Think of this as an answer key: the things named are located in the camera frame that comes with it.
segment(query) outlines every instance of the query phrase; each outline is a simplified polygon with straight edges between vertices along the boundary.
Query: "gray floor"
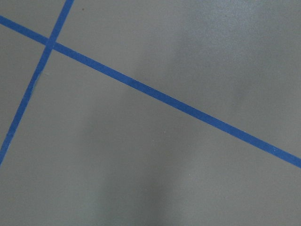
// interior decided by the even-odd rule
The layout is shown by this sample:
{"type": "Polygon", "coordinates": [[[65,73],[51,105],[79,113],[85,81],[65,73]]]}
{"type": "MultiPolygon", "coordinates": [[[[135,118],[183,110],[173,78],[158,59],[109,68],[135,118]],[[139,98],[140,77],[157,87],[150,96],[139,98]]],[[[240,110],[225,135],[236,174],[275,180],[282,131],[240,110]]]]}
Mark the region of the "gray floor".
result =
{"type": "MultiPolygon", "coordinates": [[[[2,0],[49,36],[63,1],[2,0]]],[[[301,157],[300,1],[74,2],[58,42],[301,157]]],[[[0,26],[0,138],[44,46],[0,26]]],[[[55,51],[0,225],[299,226],[301,170],[55,51]]]]}

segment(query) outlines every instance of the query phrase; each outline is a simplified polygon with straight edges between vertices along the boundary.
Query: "blue tape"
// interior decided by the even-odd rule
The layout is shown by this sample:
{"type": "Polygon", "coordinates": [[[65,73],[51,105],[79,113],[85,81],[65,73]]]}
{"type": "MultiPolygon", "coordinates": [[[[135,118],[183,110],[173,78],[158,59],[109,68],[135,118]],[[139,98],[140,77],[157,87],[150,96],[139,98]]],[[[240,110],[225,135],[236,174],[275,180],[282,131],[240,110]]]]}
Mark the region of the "blue tape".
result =
{"type": "MultiPolygon", "coordinates": [[[[41,36],[41,35],[33,32],[33,31],[31,31],[27,28],[24,28],[24,27],[22,27],[22,26],[20,26],[16,23],[14,23],[14,22],[7,23],[7,21],[9,21],[9,20],[7,20],[5,18],[4,19],[0,18],[0,23],[1,24],[3,24],[5,26],[7,26],[7,27],[9,27],[9,28],[11,28],[11,29],[13,29],[13,30],[15,30],[15,31],[27,36],[27,37],[29,37],[29,38],[32,38],[36,41],[47,39],[44,36],[41,36]]],[[[195,117],[195,118],[197,118],[197,119],[199,119],[199,120],[201,120],[205,123],[208,123],[209,125],[212,125],[212,126],[218,128],[218,129],[220,129],[220,130],[222,130],[222,131],[224,131],[224,132],[226,132],[226,133],[228,133],[228,134],[230,134],[230,135],[232,135],[232,136],[234,136],[234,137],[236,137],[240,140],[243,140],[243,141],[245,141],[245,142],[247,142],[247,143],[249,143],[249,144],[251,144],[255,147],[258,147],[258,148],[260,148],[260,149],[262,149],[262,150],[264,150],[264,151],[266,151],[266,152],[268,152],[268,153],[270,153],[270,154],[272,154],[272,155],[274,155],[274,156],[276,156],[276,157],[278,157],[278,158],[280,158],[280,159],[282,159],[286,162],[289,162],[292,165],[295,165],[295,166],[301,168],[301,159],[300,158],[298,158],[298,157],[296,157],[296,156],[294,156],[294,155],[292,155],[288,152],[285,152],[285,151],[283,151],[283,150],[281,150],[281,149],[279,149],[279,148],[277,148],[277,147],[275,147],[275,146],[273,146],[273,145],[271,145],[271,144],[269,144],[269,143],[267,143],[263,140],[260,140],[260,139],[254,137],[254,136],[252,136],[252,135],[250,135],[250,134],[248,134],[248,133],[246,133],[246,132],[244,132],[240,129],[237,129],[237,128],[235,128],[235,127],[233,127],[233,126],[231,126],[231,125],[229,125],[229,124],[227,124],[227,123],[225,123],[225,122],[223,122],[223,121],[221,121],[221,120],[219,120],[215,117],[212,117],[212,116],[210,116],[210,115],[208,115],[208,114],[206,114],[206,113],[204,113],[204,112],[202,112],[202,111],[200,111],[196,108],[193,108],[193,107],[191,107],[191,106],[189,106],[189,105],[187,105],[187,104],[185,104],[185,103],[183,103],[183,102],[181,102],[177,99],[174,99],[174,98],[172,98],[172,97],[170,97],[170,96],[168,96],[168,95],[166,95],[166,94],[164,94],[164,93],[162,93],[162,92],[160,92],[160,91],[158,91],[158,90],[156,90],[152,87],[149,87],[149,86],[147,86],[147,85],[145,85],[145,84],[143,84],[143,83],[141,83],[137,80],[134,80],[134,79],[118,72],[118,71],[115,71],[114,69],[109,68],[109,67],[107,67],[107,66],[105,66],[105,65],[103,65],[103,64],[101,64],[101,63],[99,63],[99,62],[83,55],[83,54],[80,54],[80,53],[78,53],[78,52],[76,52],[76,51],[74,51],[74,50],[72,50],[72,49],[70,49],[70,48],[68,48],[68,47],[66,47],[62,44],[55,43],[53,49],[60,52],[60,53],[62,53],[62,54],[64,54],[64,55],[66,55],[66,56],[68,56],[68,57],[70,57],[70,58],[72,58],[72,59],[74,59],[74,60],[76,60],[76,61],[78,61],[78,62],[80,62],[80,63],[82,63],[82,64],[84,64],[84,65],[86,65],[86,66],[88,66],[88,67],[91,67],[91,68],[93,68],[93,69],[95,69],[95,70],[97,70],[101,73],[104,73],[104,74],[106,74],[106,75],[108,75],[108,76],[110,76],[110,77],[112,77],[112,78],[114,78],[114,79],[116,79],[116,80],[118,80],[118,81],[120,81],[120,82],[122,82],[122,83],[124,83],[124,84],[140,91],[140,92],[142,92],[142,93],[145,93],[145,94],[147,94],[147,95],[149,95],[149,96],[151,96],[151,97],[153,97],[157,100],[160,100],[160,101],[162,101],[162,102],[164,102],[164,103],[166,103],[166,104],[168,104],[168,105],[170,105],[170,106],[172,106],[172,107],[174,107],[174,108],[176,108],[176,109],[178,109],[178,110],[180,110],[180,111],[182,111],[182,112],[184,112],[188,115],[191,115],[191,116],[193,116],[193,117],[195,117]]]]}
{"type": "MultiPolygon", "coordinates": [[[[55,41],[56,41],[56,39],[57,39],[57,37],[58,37],[62,27],[63,27],[63,24],[64,24],[64,22],[67,18],[67,15],[68,15],[68,13],[71,9],[72,4],[73,4],[73,0],[66,0],[65,4],[63,6],[63,9],[62,9],[57,21],[56,21],[56,24],[55,24],[55,26],[54,26],[54,28],[51,32],[51,35],[45,43],[46,44],[45,49],[42,53],[42,56],[41,56],[41,58],[38,62],[38,65],[37,65],[37,67],[36,67],[36,69],[33,73],[32,79],[29,82],[29,85],[28,85],[28,87],[27,87],[27,89],[24,93],[24,96],[21,100],[21,103],[20,103],[18,109],[17,109],[17,112],[14,116],[14,119],[13,119],[13,121],[12,121],[10,127],[9,127],[8,133],[7,133],[7,135],[6,135],[6,137],[3,141],[3,144],[1,146],[0,165],[3,162],[5,154],[6,154],[8,148],[10,146],[10,143],[11,143],[11,141],[12,141],[14,135],[15,135],[15,132],[17,130],[17,127],[18,127],[18,125],[21,121],[21,118],[22,118],[22,116],[23,116],[23,114],[26,110],[28,102],[29,102],[29,100],[32,96],[33,88],[34,88],[41,72],[43,71],[43,69],[46,65],[46,62],[49,59],[50,53],[51,53],[51,51],[52,51],[52,49],[55,45],[55,41]]],[[[35,32],[32,32],[29,29],[24,28],[23,26],[20,26],[20,25],[12,22],[10,20],[7,20],[4,17],[1,17],[0,21],[1,21],[2,24],[4,23],[4,25],[8,25],[12,29],[16,28],[17,32],[22,32],[24,35],[26,35],[29,38],[35,38],[35,39],[37,39],[39,41],[43,41],[43,42],[45,41],[43,36],[41,36],[41,35],[39,35],[35,32]]]]}
{"type": "Polygon", "coordinates": [[[16,31],[19,32],[20,34],[23,34],[27,36],[28,38],[31,38],[43,45],[46,45],[48,38],[44,37],[43,35],[40,35],[26,27],[23,27],[22,25],[19,25],[9,19],[6,19],[5,17],[0,15],[0,24],[16,31]]]}

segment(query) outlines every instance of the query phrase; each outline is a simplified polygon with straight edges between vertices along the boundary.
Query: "blue tape line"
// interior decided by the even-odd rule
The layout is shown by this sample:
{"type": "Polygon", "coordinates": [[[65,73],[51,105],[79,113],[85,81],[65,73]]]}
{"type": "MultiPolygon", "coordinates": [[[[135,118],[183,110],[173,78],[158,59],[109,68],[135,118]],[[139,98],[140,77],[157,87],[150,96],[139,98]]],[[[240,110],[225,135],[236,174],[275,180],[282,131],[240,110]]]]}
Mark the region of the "blue tape line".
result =
{"type": "MultiPolygon", "coordinates": [[[[46,41],[45,49],[42,53],[42,56],[39,60],[39,63],[38,63],[38,65],[37,65],[37,67],[36,67],[36,69],[33,73],[32,79],[29,82],[29,85],[28,85],[28,87],[27,87],[27,89],[24,93],[24,96],[21,100],[21,103],[20,103],[18,109],[17,109],[17,112],[14,116],[14,119],[13,119],[13,121],[12,121],[10,127],[9,127],[8,133],[7,133],[7,135],[6,135],[6,137],[3,141],[3,144],[1,146],[0,165],[3,162],[5,154],[6,154],[8,148],[10,146],[10,143],[11,143],[11,141],[12,141],[14,135],[15,135],[15,132],[17,130],[17,127],[18,127],[18,125],[21,121],[21,118],[22,118],[22,116],[23,116],[23,114],[26,110],[28,102],[29,102],[29,100],[32,96],[32,91],[33,91],[33,88],[35,86],[35,83],[37,82],[41,72],[43,71],[43,69],[46,65],[46,62],[49,59],[50,53],[51,53],[51,51],[52,51],[52,49],[55,45],[55,41],[56,41],[56,39],[57,39],[57,37],[58,37],[62,27],[63,27],[63,24],[66,20],[66,17],[68,15],[69,11],[70,11],[70,8],[71,8],[72,4],[73,4],[73,0],[66,0],[65,4],[63,6],[63,9],[62,9],[57,21],[56,21],[56,24],[55,24],[55,26],[54,26],[54,28],[51,32],[51,35],[50,35],[49,39],[47,39],[47,41],[46,41]]],[[[12,29],[16,28],[16,31],[24,33],[29,38],[34,37],[34,38],[36,38],[40,41],[44,41],[44,39],[42,38],[41,35],[38,35],[37,33],[30,31],[29,29],[25,29],[23,26],[20,26],[20,25],[12,22],[10,20],[7,20],[7,19],[3,18],[3,17],[1,17],[0,20],[1,20],[1,22],[7,24],[10,28],[12,28],[12,29]]]]}
{"type": "Polygon", "coordinates": [[[46,45],[46,42],[48,40],[48,38],[44,37],[43,35],[40,35],[26,27],[23,27],[22,25],[19,25],[9,19],[6,19],[5,17],[0,15],[0,24],[16,31],[19,32],[25,36],[27,36],[28,38],[31,38],[43,45],[46,45]]]}
{"type": "MultiPolygon", "coordinates": [[[[29,29],[25,29],[25,28],[20,29],[20,25],[18,25],[18,24],[16,24],[16,27],[14,27],[14,25],[13,25],[9,28],[11,28],[11,29],[13,29],[13,30],[15,30],[15,31],[17,31],[17,32],[29,37],[29,38],[32,38],[34,36],[34,34],[36,34],[35,32],[33,32],[29,29]]],[[[197,118],[197,119],[199,119],[203,122],[206,122],[206,123],[218,128],[218,129],[220,129],[220,130],[222,130],[226,133],[229,133],[230,135],[232,135],[232,136],[234,136],[234,137],[236,137],[240,140],[243,140],[243,141],[245,141],[245,142],[247,142],[247,143],[249,143],[249,144],[251,144],[255,147],[258,147],[258,148],[260,148],[260,149],[262,149],[262,150],[264,150],[264,151],[266,151],[266,152],[268,152],[268,153],[270,153],[270,154],[272,154],[272,155],[274,155],[274,156],[276,156],[276,157],[278,157],[278,158],[280,158],[280,159],[282,159],[286,162],[289,162],[292,165],[295,165],[295,166],[301,168],[301,159],[300,158],[298,158],[298,157],[296,157],[296,156],[294,156],[294,155],[292,155],[288,152],[285,152],[285,151],[283,151],[283,150],[281,150],[281,149],[279,149],[279,148],[277,148],[277,147],[275,147],[275,146],[273,146],[273,145],[271,145],[271,144],[269,144],[269,143],[267,143],[263,140],[260,140],[260,139],[254,137],[254,136],[252,136],[252,135],[250,135],[250,134],[248,134],[248,133],[246,133],[246,132],[244,132],[240,129],[237,129],[237,128],[235,128],[235,127],[233,127],[233,126],[231,126],[231,125],[229,125],[229,124],[227,124],[227,123],[225,123],[225,122],[223,122],[223,121],[221,121],[217,118],[214,118],[214,117],[212,117],[212,116],[210,116],[210,115],[208,115],[208,114],[206,114],[206,113],[204,113],[204,112],[202,112],[202,111],[200,111],[196,108],[193,108],[193,107],[191,107],[191,106],[189,106],[189,105],[187,105],[187,104],[185,104],[185,103],[183,103],[179,100],[176,100],[176,99],[174,99],[174,98],[172,98],[172,97],[170,97],[170,96],[168,96],[168,95],[166,95],[166,94],[164,94],[164,93],[162,93],[162,92],[160,92],[160,91],[158,91],[158,90],[156,90],[152,87],[149,87],[149,86],[147,86],[147,85],[145,85],[145,84],[143,84],[143,83],[141,83],[137,80],[134,80],[134,79],[132,79],[132,78],[120,73],[120,72],[117,72],[114,69],[111,69],[111,68],[109,68],[109,67],[107,67],[107,66],[105,66],[105,65],[103,65],[103,64],[101,64],[101,63],[99,63],[99,62],[97,62],[97,61],[95,61],[95,60],[93,60],[93,59],[91,59],[87,56],[85,56],[85,55],[83,55],[83,54],[80,54],[80,53],[78,53],[78,52],[76,52],[76,51],[74,51],[74,50],[72,50],[72,49],[70,49],[70,48],[68,48],[68,47],[66,47],[62,44],[55,43],[53,49],[60,52],[60,53],[62,53],[62,54],[64,54],[64,55],[66,55],[66,56],[68,56],[68,57],[70,57],[70,58],[72,58],[72,59],[74,59],[74,60],[76,60],[76,61],[78,61],[78,62],[80,62],[80,63],[82,63],[82,64],[84,64],[84,65],[87,65],[88,67],[91,67],[91,68],[93,68],[93,69],[95,69],[95,70],[97,70],[101,73],[104,73],[104,74],[106,74],[106,75],[108,75],[108,76],[110,76],[110,77],[112,77],[112,78],[114,78],[114,79],[116,79],[116,80],[118,80],[118,81],[120,81],[120,82],[136,89],[136,90],[138,90],[138,91],[141,91],[141,92],[143,92],[143,93],[145,93],[145,94],[147,94],[147,95],[149,95],[149,96],[151,96],[151,97],[153,97],[157,100],[160,100],[160,101],[162,101],[162,102],[164,102],[164,103],[166,103],[166,104],[168,104],[168,105],[170,105],[170,106],[172,106],[172,107],[174,107],[174,108],[176,108],[176,109],[178,109],[178,110],[180,110],[180,111],[182,111],[186,114],[189,114],[189,115],[191,115],[191,116],[193,116],[193,117],[195,117],[195,118],[197,118]]]]}

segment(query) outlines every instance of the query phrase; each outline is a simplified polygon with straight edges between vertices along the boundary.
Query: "blue stripe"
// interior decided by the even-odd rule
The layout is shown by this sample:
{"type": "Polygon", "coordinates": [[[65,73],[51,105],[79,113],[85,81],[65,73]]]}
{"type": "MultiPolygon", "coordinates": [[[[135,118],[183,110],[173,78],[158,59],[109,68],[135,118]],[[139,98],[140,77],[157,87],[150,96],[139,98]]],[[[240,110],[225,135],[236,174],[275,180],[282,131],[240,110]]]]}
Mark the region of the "blue stripe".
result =
{"type": "MultiPolygon", "coordinates": [[[[27,37],[29,37],[29,38],[32,38],[36,41],[46,39],[44,36],[41,36],[41,35],[33,32],[33,31],[31,31],[27,28],[24,28],[24,27],[22,27],[22,26],[20,26],[16,23],[14,23],[14,22],[7,23],[6,21],[9,21],[9,20],[7,20],[5,18],[4,19],[0,18],[0,23],[1,24],[3,24],[5,26],[7,26],[7,27],[9,27],[9,28],[11,28],[11,29],[13,29],[13,30],[15,30],[15,31],[27,36],[27,37]]],[[[62,53],[62,54],[64,54],[64,55],[66,55],[66,56],[68,56],[68,57],[70,57],[70,58],[72,58],[72,59],[74,59],[74,60],[76,60],[76,61],[78,61],[78,62],[81,62],[84,65],[87,65],[88,67],[91,67],[91,68],[93,68],[93,69],[95,69],[95,70],[97,70],[101,73],[104,73],[104,74],[106,74],[106,75],[108,75],[108,76],[110,76],[110,77],[112,77],[112,78],[114,78],[114,79],[116,79],[116,80],[118,80],[118,81],[120,81],[120,82],[122,82],[122,83],[138,90],[138,91],[140,91],[140,92],[143,92],[143,93],[145,93],[145,94],[147,94],[147,95],[149,95],[149,96],[151,96],[151,97],[153,97],[157,100],[160,100],[160,101],[162,101],[162,102],[164,102],[164,103],[166,103],[166,104],[168,104],[168,105],[170,105],[170,106],[172,106],[172,107],[174,107],[174,108],[176,108],[176,109],[178,109],[182,112],[185,112],[186,114],[189,114],[189,115],[191,115],[191,116],[193,116],[193,117],[195,117],[195,118],[197,118],[197,119],[199,119],[203,122],[206,122],[206,123],[218,128],[218,129],[220,129],[220,130],[222,130],[222,131],[224,131],[224,132],[226,132],[226,133],[228,133],[228,134],[230,134],[230,135],[232,135],[232,136],[234,136],[234,137],[236,137],[240,140],[243,140],[243,141],[245,141],[245,142],[247,142],[247,143],[249,143],[249,144],[251,144],[255,147],[258,147],[258,148],[260,148],[260,149],[262,149],[262,150],[264,150],[264,151],[266,151],[266,152],[268,152],[268,153],[270,153],[270,154],[272,154],[272,155],[274,155],[274,156],[276,156],[276,157],[278,157],[278,158],[280,158],[280,159],[282,159],[286,162],[289,162],[292,165],[295,165],[295,166],[301,168],[301,159],[300,158],[298,158],[298,157],[296,157],[296,156],[294,156],[294,155],[292,155],[288,152],[285,152],[285,151],[283,151],[283,150],[281,150],[281,149],[279,149],[279,148],[277,148],[277,147],[275,147],[275,146],[273,146],[273,145],[271,145],[271,144],[269,144],[269,143],[267,143],[263,140],[260,140],[260,139],[254,137],[254,136],[252,136],[252,135],[250,135],[250,134],[248,134],[248,133],[246,133],[246,132],[244,132],[240,129],[237,129],[237,128],[235,128],[235,127],[233,127],[233,126],[231,126],[231,125],[229,125],[229,124],[227,124],[227,123],[225,123],[225,122],[223,122],[223,121],[221,121],[217,118],[214,118],[214,117],[212,117],[212,116],[210,116],[210,115],[208,115],[208,114],[206,114],[206,113],[204,113],[204,112],[202,112],[202,111],[200,111],[196,108],[193,108],[193,107],[191,107],[191,106],[189,106],[189,105],[187,105],[187,104],[185,104],[185,103],[183,103],[179,100],[176,100],[176,99],[174,99],[174,98],[172,98],[172,97],[170,97],[170,96],[168,96],[168,95],[166,95],[166,94],[164,94],[164,93],[162,93],[162,92],[160,92],[160,91],[158,91],[158,90],[156,90],[152,87],[149,87],[149,86],[147,86],[147,85],[145,85],[145,84],[143,84],[143,83],[141,83],[137,80],[134,80],[134,79],[132,79],[132,78],[120,73],[120,72],[117,72],[114,69],[111,69],[111,68],[109,68],[109,67],[107,67],[107,66],[105,66],[105,65],[103,65],[103,64],[101,64],[101,63],[99,63],[99,62],[97,62],[97,61],[95,61],[95,60],[93,60],[93,59],[91,59],[87,56],[85,56],[85,55],[83,55],[83,54],[80,54],[80,53],[78,53],[78,52],[76,52],[76,51],[74,51],[74,50],[72,50],[72,49],[70,49],[66,46],[63,46],[59,43],[55,43],[53,49],[60,52],[60,53],[62,53]]]]}
{"type": "Polygon", "coordinates": [[[44,37],[43,35],[40,35],[26,27],[23,27],[22,25],[19,25],[9,19],[6,19],[5,17],[0,15],[0,24],[19,32],[20,34],[23,34],[27,36],[28,38],[31,38],[43,45],[46,45],[48,38],[44,37]]]}
{"type": "MultiPolygon", "coordinates": [[[[66,20],[66,17],[70,11],[70,8],[73,4],[73,0],[66,0],[64,6],[63,6],[63,9],[56,21],[56,24],[51,32],[51,35],[50,35],[50,38],[47,40],[46,42],[46,46],[45,46],[45,49],[42,53],[42,56],[39,60],[39,63],[33,73],[33,76],[32,76],[32,79],[30,80],[29,82],[29,85],[24,93],[24,96],[21,100],[21,103],[17,109],[17,112],[14,116],[14,119],[10,125],[10,128],[8,130],[8,133],[3,141],[3,144],[2,144],[2,147],[1,147],[1,150],[0,150],[0,165],[1,163],[3,162],[3,159],[5,157],[5,154],[10,146],[10,143],[15,135],[15,132],[17,130],[17,127],[21,121],[21,118],[26,110],[26,107],[28,105],[28,102],[32,96],[32,91],[33,91],[33,88],[35,86],[35,83],[37,82],[41,72],[43,71],[45,65],[46,65],[46,62],[48,61],[49,59],[49,56],[50,56],[50,53],[53,49],[53,46],[55,45],[55,41],[63,27],[63,24],[66,20]]],[[[9,20],[4,20],[3,17],[1,17],[1,21],[8,24],[10,27],[14,27],[17,29],[18,32],[23,32],[25,33],[25,35],[30,35],[31,36],[34,36],[35,38],[41,40],[41,36],[40,35],[34,35],[36,33],[33,33],[31,31],[29,31],[29,29],[25,29],[24,27],[22,26],[19,26],[17,25],[16,23],[14,22],[11,22],[9,20]]]]}

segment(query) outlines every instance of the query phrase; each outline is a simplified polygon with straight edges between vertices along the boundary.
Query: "blue tape intersection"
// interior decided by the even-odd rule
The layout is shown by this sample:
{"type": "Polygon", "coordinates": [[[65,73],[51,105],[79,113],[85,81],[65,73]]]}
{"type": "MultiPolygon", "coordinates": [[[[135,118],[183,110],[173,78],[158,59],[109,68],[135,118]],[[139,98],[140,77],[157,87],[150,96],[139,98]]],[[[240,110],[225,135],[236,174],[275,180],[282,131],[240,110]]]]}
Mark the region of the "blue tape intersection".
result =
{"type": "Polygon", "coordinates": [[[27,34],[27,37],[29,38],[32,38],[34,40],[37,40],[39,42],[43,42],[43,44],[45,45],[45,48],[44,48],[44,51],[42,53],[42,56],[38,62],[38,65],[33,73],[33,76],[32,76],[32,79],[30,80],[29,82],[29,85],[24,93],[24,96],[21,100],[21,103],[17,109],[17,112],[14,116],[14,119],[9,127],[9,130],[8,130],[8,133],[3,141],[3,144],[1,146],[1,150],[0,150],[0,165],[2,164],[3,162],[3,159],[5,157],[5,154],[10,146],[10,143],[12,141],[12,139],[14,138],[14,135],[16,133],[16,130],[17,130],[17,127],[22,119],[22,116],[26,110],[26,107],[28,105],[28,102],[32,96],[32,92],[33,92],[33,88],[41,74],[41,72],[43,71],[48,59],[49,59],[49,56],[50,56],[50,53],[55,45],[55,41],[63,27],[63,24],[67,18],[67,15],[71,9],[71,6],[73,4],[73,0],[67,0],[63,6],[63,9],[56,21],[56,24],[51,32],[51,35],[49,37],[49,39],[35,33],[35,32],[32,32],[31,30],[21,26],[21,25],[18,25],[10,20],[6,20],[4,17],[0,17],[0,23],[4,23],[3,25],[7,24],[9,28],[12,28],[13,30],[15,29],[15,31],[17,32],[20,32],[20,33],[24,33],[24,34],[27,34]]]}
{"type": "Polygon", "coordinates": [[[3,161],[3,158],[5,156],[5,153],[9,147],[9,144],[14,136],[14,133],[16,131],[16,128],[21,120],[21,117],[26,109],[26,106],[28,104],[28,101],[31,97],[31,93],[32,93],[32,90],[33,90],[33,87],[34,87],[34,84],[36,82],[36,80],[38,79],[41,71],[43,70],[46,62],[47,62],[47,59],[50,55],[50,52],[52,49],[56,50],[57,52],[60,52],[88,67],[91,67],[103,74],[106,74],[142,93],[145,93],[146,95],[149,95],[157,100],[160,100],[166,104],[168,104],[169,106],[172,106],[188,115],[191,115],[192,117],[195,117],[205,123],[208,123],[209,125],[212,125],[240,140],[243,140],[257,148],[260,148],[286,162],[289,162],[290,164],[292,165],[295,165],[299,168],[301,168],[301,159],[288,153],[288,152],[285,152],[284,150],[280,149],[280,148],[277,148],[263,140],[260,140],[240,129],[237,129],[213,116],[210,116],[192,106],[189,106],[177,99],[174,99],[152,87],[149,87],[135,79],[132,79],[131,77],[128,77],[118,71],[115,71],[114,69],[112,68],[109,68],[108,66],[105,66],[81,53],[78,53],[62,44],[59,44],[56,41],[57,39],[57,36],[63,26],[63,22],[64,20],[66,19],[66,16],[70,10],[70,7],[72,5],[72,2],[71,0],[68,0],[66,1],[65,5],[64,5],[64,8],[59,16],[59,19],[53,29],[53,33],[51,34],[50,38],[46,38],[28,28],[25,28],[9,19],[6,19],[2,16],[0,16],[0,24],[16,31],[16,32],[19,32],[20,34],[22,35],[25,35],[26,37],[28,38],[31,38],[43,45],[46,45],[45,47],[45,50],[43,52],[43,55],[41,57],[41,60],[40,62],[38,63],[38,66],[37,66],[37,69],[35,71],[35,73],[33,74],[33,77],[32,77],[32,80],[25,92],[25,95],[21,101],[21,104],[17,110],[17,113],[15,115],[15,118],[11,124],[11,127],[9,128],[9,131],[8,131],[8,134],[7,134],[7,137],[5,138],[4,142],[3,142],[3,145],[1,147],[1,150],[0,150],[0,164],[1,162],[3,161]]]}

